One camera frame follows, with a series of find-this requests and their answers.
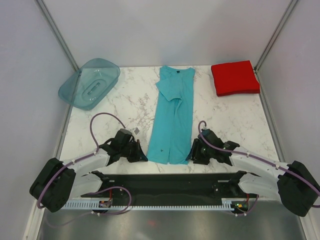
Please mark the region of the teal t shirt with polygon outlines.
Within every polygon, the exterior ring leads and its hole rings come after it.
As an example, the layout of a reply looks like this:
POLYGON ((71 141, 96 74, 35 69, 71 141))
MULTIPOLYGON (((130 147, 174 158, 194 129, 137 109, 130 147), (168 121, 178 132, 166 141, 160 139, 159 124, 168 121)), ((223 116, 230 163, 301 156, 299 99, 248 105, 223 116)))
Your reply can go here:
POLYGON ((186 164, 191 150, 195 69, 162 66, 147 158, 159 164, 186 164))

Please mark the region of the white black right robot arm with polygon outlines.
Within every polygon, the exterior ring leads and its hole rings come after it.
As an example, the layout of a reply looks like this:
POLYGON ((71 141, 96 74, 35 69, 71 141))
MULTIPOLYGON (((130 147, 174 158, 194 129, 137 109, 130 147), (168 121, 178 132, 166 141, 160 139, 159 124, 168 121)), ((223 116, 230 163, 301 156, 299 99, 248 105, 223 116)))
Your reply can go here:
POLYGON ((229 191, 235 197, 244 193, 277 200, 291 213, 305 217, 315 207, 320 186, 306 166, 266 159, 233 141, 223 142, 210 129, 202 129, 194 139, 187 160, 207 165, 210 159, 237 167, 229 191))

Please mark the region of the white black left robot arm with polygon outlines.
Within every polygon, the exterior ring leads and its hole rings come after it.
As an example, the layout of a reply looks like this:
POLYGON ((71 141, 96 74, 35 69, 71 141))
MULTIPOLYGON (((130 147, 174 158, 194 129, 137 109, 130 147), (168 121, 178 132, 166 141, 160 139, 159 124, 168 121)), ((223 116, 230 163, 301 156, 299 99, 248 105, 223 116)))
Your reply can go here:
POLYGON ((55 213, 67 201, 82 195, 95 193, 99 197, 106 196, 110 185, 104 181, 105 176, 98 171, 120 158, 130 163, 147 162, 140 141, 127 129, 121 128, 115 137, 98 146, 97 151, 63 163, 51 158, 44 165, 29 193, 40 203, 41 207, 55 213))

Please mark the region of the teal transparent plastic bin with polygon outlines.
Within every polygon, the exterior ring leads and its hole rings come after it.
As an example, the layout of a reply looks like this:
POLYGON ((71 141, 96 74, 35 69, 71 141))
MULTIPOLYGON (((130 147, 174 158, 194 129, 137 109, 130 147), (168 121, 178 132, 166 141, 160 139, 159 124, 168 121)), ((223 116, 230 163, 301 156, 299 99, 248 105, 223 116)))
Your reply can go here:
POLYGON ((75 108, 92 110, 116 85, 120 74, 114 63, 103 58, 91 59, 63 83, 58 96, 75 108))

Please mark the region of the folded red t shirt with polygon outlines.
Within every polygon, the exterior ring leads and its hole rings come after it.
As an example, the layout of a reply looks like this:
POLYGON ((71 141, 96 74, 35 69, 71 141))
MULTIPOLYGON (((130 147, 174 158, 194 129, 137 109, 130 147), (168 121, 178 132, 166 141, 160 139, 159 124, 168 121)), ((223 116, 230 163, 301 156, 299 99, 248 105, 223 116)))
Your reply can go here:
POLYGON ((261 92, 249 60, 215 64, 211 72, 218 97, 261 92))

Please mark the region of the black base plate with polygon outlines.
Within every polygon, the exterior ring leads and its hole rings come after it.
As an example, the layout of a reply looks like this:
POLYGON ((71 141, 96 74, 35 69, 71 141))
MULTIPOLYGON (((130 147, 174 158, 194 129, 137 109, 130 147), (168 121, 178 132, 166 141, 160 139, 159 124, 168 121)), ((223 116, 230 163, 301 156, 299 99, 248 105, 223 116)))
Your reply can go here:
POLYGON ((104 174, 99 191, 85 197, 111 197, 120 203, 214 203, 217 199, 255 198, 236 184, 238 173, 104 174))

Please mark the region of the left aluminium corner post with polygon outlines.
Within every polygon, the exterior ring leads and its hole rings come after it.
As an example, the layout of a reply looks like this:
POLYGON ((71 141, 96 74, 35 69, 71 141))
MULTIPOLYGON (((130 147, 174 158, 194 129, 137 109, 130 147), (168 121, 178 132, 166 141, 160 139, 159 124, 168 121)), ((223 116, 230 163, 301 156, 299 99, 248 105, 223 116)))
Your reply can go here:
POLYGON ((38 6, 39 10, 41 11, 44 19, 46 20, 49 28, 51 29, 54 37, 56 38, 59 46, 61 47, 64 55, 66 56, 68 62, 70 63, 71 67, 77 71, 79 69, 79 66, 67 44, 65 41, 61 31, 59 30, 58 25, 56 24, 54 18, 52 17, 52 14, 50 13, 49 8, 47 7, 44 0, 35 0, 34 1, 36 5, 38 6))

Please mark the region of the aluminium corner post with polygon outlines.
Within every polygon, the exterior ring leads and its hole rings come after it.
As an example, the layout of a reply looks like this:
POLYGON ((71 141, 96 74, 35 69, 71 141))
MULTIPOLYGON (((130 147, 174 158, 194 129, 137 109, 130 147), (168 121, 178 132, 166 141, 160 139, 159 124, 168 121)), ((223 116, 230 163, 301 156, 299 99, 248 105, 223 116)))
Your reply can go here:
POLYGON ((275 45, 276 41, 278 40, 281 32, 283 31, 284 27, 286 26, 287 22, 289 21, 291 15, 293 14, 295 8, 297 7, 299 0, 291 0, 287 5, 283 15, 281 16, 275 30, 273 31, 267 45, 265 46, 262 54, 260 55, 256 65, 253 68, 253 71, 257 74, 260 68, 262 67, 263 63, 265 62, 267 56, 269 55, 270 51, 272 50, 273 46, 275 45))
POLYGON ((35 0, 34 1, 36 5, 38 6, 39 10, 41 11, 44 19, 46 20, 49 28, 51 29, 54 37, 56 38, 59 46, 61 47, 64 55, 66 56, 68 62, 70 63, 71 67, 77 71, 79 69, 79 66, 67 44, 65 41, 61 31, 59 30, 58 25, 56 24, 54 18, 52 17, 52 14, 50 13, 49 8, 47 7, 44 0, 35 0))

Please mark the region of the right aluminium corner post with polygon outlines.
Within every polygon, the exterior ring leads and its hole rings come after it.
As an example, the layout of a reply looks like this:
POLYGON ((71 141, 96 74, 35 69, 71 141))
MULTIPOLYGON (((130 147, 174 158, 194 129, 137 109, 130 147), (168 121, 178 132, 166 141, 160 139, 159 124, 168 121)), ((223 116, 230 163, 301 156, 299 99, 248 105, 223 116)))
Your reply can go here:
POLYGON ((269 55, 270 51, 272 50, 273 46, 275 45, 276 41, 278 40, 281 32, 283 31, 284 27, 286 26, 287 22, 289 21, 291 15, 293 14, 295 8, 297 7, 299 0, 291 0, 287 5, 283 15, 281 16, 275 30, 273 31, 267 45, 265 46, 262 54, 260 55, 256 65, 253 68, 253 71, 257 74, 260 68, 262 67, 263 63, 265 62, 267 56, 269 55))

